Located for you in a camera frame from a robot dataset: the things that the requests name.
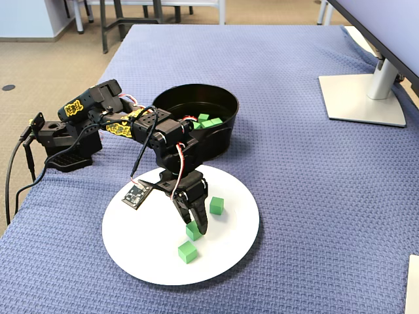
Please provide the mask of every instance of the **monitor stand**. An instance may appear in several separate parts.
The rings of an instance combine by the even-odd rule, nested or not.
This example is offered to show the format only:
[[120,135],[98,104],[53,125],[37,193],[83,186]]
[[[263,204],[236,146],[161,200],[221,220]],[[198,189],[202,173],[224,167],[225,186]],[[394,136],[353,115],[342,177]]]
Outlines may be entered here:
[[374,74],[319,77],[329,119],[406,126],[405,115],[392,92],[398,70],[387,59]]

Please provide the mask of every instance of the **green cube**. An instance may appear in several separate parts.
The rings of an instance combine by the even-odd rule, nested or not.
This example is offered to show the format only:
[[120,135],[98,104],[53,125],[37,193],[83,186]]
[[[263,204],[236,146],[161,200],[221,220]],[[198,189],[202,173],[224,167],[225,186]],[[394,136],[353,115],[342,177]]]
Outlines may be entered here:
[[211,120],[207,120],[207,121],[203,121],[201,122],[201,126],[206,129],[206,128],[210,128],[213,126],[212,121]]
[[213,124],[213,126],[218,126],[219,124],[222,124],[223,121],[220,118],[215,118],[210,120]]
[[199,123],[203,123],[203,121],[208,120],[208,118],[209,118],[209,117],[210,117],[210,115],[209,115],[209,114],[201,113],[201,114],[198,116],[198,122],[199,122]]
[[199,232],[198,225],[196,224],[195,220],[186,225],[186,234],[193,241],[202,237],[202,234]]
[[177,252],[179,253],[180,258],[182,258],[186,264],[189,264],[198,256],[196,247],[194,247],[194,245],[189,241],[186,241],[184,244],[178,247]]
[[209,203],[210,213],[215,215],[221,215],[224,209],[224,199],[213,197],[211,203]]
[[194,130],[200,129],[201,127],[202,127],[201,123],[198,123],[198,122],[194,121]]

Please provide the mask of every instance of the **red and white wire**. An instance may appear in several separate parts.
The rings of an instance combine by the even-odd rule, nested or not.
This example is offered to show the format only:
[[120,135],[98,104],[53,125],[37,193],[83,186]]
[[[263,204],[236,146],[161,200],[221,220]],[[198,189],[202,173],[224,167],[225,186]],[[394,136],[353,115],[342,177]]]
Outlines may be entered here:
[[194,116],[184,116],[182,120],[183,121],[192,120],[192,121],[195,121],[195,122],[198,121],[198,119],[195,118]]
[[[144,108],[145,108],[145,106],[140,105],[140,104],[138,103],[137,99],[136,99],[133,95],[130,95],[130,94],[119,94],[119,97],[120,97],[120,98],[122,98],[122,97],[127,97],[127,98],[131,99],[131,100],[134,102],[134,105],[135,105],[136,107],[139,107],[140,109],[144,109]],[[152,111],[151,109],[149,109],[149,110],[147,110],[147,112],[148,112],[148,113],[152,113],[153,111]]]
[[135,185],[138,185],[138,182],[136,182],[132,177],[131,177],[131,182],[133,182]]
[[119,94],[119,97],[128,97],[134,102],[135,105],[138,105],[138,101],[136,100],[136,98],[130,94]]
[[177,190],[177,187],[179,186],[179,183],[181,182],[183,168],[185,167],[185,159],[183,157],[181,145],[185,147],[185,145],[183,143],[176,144],[176,149],[177,149],[177,152],[179,153],[179,157],[180,157],[180,160],[181,160],[181,168],[179,170],[179,176],[177,177],[176,185],[173,188],[172,194],[170,196],[171,201],[173,201],[173,197],[175,196],[175,192]]

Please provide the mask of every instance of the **wall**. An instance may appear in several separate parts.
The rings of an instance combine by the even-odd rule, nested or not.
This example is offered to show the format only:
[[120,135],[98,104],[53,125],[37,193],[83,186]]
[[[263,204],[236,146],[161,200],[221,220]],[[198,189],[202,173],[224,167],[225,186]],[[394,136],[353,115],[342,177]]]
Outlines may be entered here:
[[53,38],[70,21],[63,0],[0,0],[0,37]]

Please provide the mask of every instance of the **monitor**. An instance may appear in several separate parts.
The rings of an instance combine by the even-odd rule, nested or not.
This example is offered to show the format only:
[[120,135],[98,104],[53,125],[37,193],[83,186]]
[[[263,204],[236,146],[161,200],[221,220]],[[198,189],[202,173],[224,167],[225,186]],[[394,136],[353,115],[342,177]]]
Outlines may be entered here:
[[419,1],[328,1],[385,57],[373,75],[319,78],[329,118],[405,126],[391,87],[398,72],[419,86]]

